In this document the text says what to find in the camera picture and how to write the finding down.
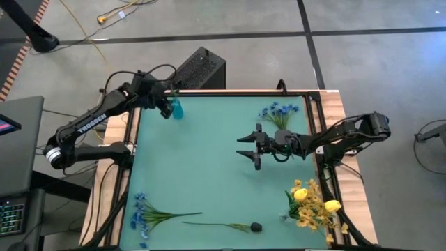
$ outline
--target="blue bottle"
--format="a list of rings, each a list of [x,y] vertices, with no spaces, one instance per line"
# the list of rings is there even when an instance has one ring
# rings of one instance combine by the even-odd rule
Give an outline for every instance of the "blue bottle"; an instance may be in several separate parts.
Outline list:
[[[172,102],[172,106],[174,107],[174,119],[182,119],[184,116],[184,111],[181,107],[180,101],[177,98],[175,98]]]

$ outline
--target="gray floor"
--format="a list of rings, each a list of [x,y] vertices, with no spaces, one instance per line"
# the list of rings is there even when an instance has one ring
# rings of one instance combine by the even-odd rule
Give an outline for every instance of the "gray floor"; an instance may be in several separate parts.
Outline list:
[[[120,4],[117,0],[66,3],[87,33],[99,26],[95,17]],[[404,29],[446,26],[441,0],[362,1],[304,0],[312,31]],[[82,39],[71,16],[51,1],[42,25],[60,40]],[[100,32],[95,38],[136,38],[231,32],[303,31],[294,0],[159,0]],[[379,111],[390,118],[392,136],[360,154],[360,169],[376,233],[392,248],[442,250],[446,246],[446,178],[416,162],[413,134],[425,123],[446,118],[446,33],[403,33],[357,36],[315,36],[314,44],[325,87],[339,89],[348,115]],[[244,38],[100,45],[113,71],[147,70],[160,63],[179,66],[199,46],[228,61],[228,89],[270,89],[282,78],[292,89],[317,89],[305,37]],[[156,76],[164,77],[161,69]],[[81,114],[98,99],[106,78],[102,59],[90,45],[75,45],[53,54],[28,55],[8,99],[45,96],[45,107]],[[119,75],[112,88],[130,76]],[[45,114],[39,143],[68,121]],[[94,134],[86,140],[97,144]],[[422,162],[446,172],[445,147],[435,139],[417,147]],[[81,165],[72,168],[76,171]],[[55,177],[43,160],[35,169]],[[87,176],[73,181],[82,183]],[[49,199],[48,211],[63,203]],[[65,229],[85,205],[72,203],[65,213],[49,215]],[[70,215],[63,220],[61,215]],[[64,232],[47,238],[45,250],[73,247],[79,234]]]

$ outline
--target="yellow cable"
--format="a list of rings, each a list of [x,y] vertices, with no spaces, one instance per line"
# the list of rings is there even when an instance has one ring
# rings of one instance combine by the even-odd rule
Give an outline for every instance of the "yellow cable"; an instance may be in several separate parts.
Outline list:
[[[126,6],[122,7],[122,8],[119,8],[118,10],[115,10],[115,11],[109,13],[109,14],[106,14],[106,15],[103,15],[103,16],[98,17],[98,23],[99,23],[99,24],[103,24],[103,23],[104,23],[105,21],[107,21],[107,19],[109,19],[110,17],[116,15],[117,13],[119,13],[119,12],[122,11],[122,10],[125,10],[126,8],[129,8],[130,6],[134,5],[134,4],[137,3],[138,1],[139,1],[139,0],[134,0],[133,2],[129,3],[128,5],[126,5]]]
[[[102,51],[99,49],[99,47],[95,44],[95,43],[93,43],[93,41],[89,38],[89,35],[87,35],[86,34],[86,32],[85,32],[85,30],[84,30],[84,27],[82,27],[82,25],[80,24],[80,22],[79,22],[79,20],[77,20],[77,18],[75,17],[75,14],[73,14],[73,12],[71,11],[71,9],[62,1],[62,0],[59,0],[62,4],[63,4],[63,6],[67,9],[67,11],[70,13],[70,15],[72,16],[72,18],[76,21],[76,23],[77,23],[77,25],[79,25],[79,28],[82,30],[82,33],[85,35],[85,39],[87,40],[87,41],[89,41],[96,49],[97,49],[97,51],[99,52],[99,54],[100,54],[100,56],[102,57],[102,59],[104,60],[104,64],[105,64],[105,68],[106,68],[106,71],[107,71],[107,77],[108,76],[110,76],[110,74],[111,74],[111,70],[110,70],[110,65],[109,65],[109,63],[108,63],[108,61],[107,61],[107,59],[105,58],[105,55],[102,53]],[[101,141],[104,141],[104,139],[101,137],[101,136],[99,136],[99,134],[98,134],[98,132],[96,131],[96,130],[94,130],[95,131],[95,133],[96,133],[96,136],[101,140]]]

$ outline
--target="orange striped edge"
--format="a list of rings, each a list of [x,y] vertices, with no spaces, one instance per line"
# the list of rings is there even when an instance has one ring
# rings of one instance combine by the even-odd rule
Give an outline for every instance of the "orange striped edge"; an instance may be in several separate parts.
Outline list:
[[[49,5],[49,0],[43,0],[39,10],[37,11],[36,17],[34,18],[34,22],[36,24],[39,24],[40,21],[42,21],[43,14],[45,14],[45,11],[47,10],[47,7]],[[25,40],[26,44],[31,44],[31,41],[29,40],[28,36]],[[11,88],[13,87],[14,80],[17,77],[17,74],[19,74],[20,66],[22,66],[23,60],[25,59],[26,53],[29,50],[29,46],[25,45],[22,48],[20,48],[19,53],[17,54],[17,58],[15,59],[15,62],[13,63],[13,66],[11,67],[11,70],[6,77],[6,81],[1,87],[0,90],[0,102],[3,102],[6,100],[6,97],[8,96]]]

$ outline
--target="wooden table frame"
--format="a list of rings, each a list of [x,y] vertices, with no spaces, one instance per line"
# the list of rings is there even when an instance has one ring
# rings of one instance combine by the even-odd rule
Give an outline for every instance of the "wooden table frame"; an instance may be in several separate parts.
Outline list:
[[[315,91],[315,90],[288,90],[293,96],[297,94],[304,95],[305,111],[309,128],[314,128],[314,132],[319,132],[325,129],[338,120],[345,117],[344,107],[342,105],[339,91]],[[182,95],[190,96],[196,94],[210,95],[210,96],[283,96],[282,90],[186,90],[181,91]],[[113,142],[130,140],[136,143],[137,131],[139,127],[140,109],[135,109],[130,114],[125,113],[119,116],[111,117],[108,120],[107,129],[105,131],[104,144],[111,144]],[[355,157],[344,157],[343,162],[360,171]],[[110,209],[117,201],[118,197],[124,192],[125,186],[128,183],[129,171],[119,171],[118,167],[114,165],[107,176],[104,177],[105,170],[112,163],[111,160],[101,160],[98,164],[95,184],[100,184],[103,181],[103,189],[101,194],[101,201],[99,198],[99,185],[95,185],[92,189],[94,193],[94,207],[91,208],[90,196],[89,206],[87,208],[84,226],[82,228],[81,237],[86,235],[83,243],[88,242],[93,237],[93,232],[96,228],[96,220],[98,221],[98,228],[109,215]],[[366,239],[372,243],[377,243],[373,222],[367,203],[367,198],[364,191],[364,186],[361,180],[348,169],[338,167],[331,180],[330,189],[332,192],[338,193],[342,198],[343,209],[346,214],[361,231]],[[98,213],[98,204],[100,203],[100,212]],[[121,225],[123,222],[123,210],[115,219],[114,226],[109,234],[102,240],[105,245],[118,245],[119,237],[121,235]],[[345,243],[346,238],[337,232],[335,233],[339,244]]]

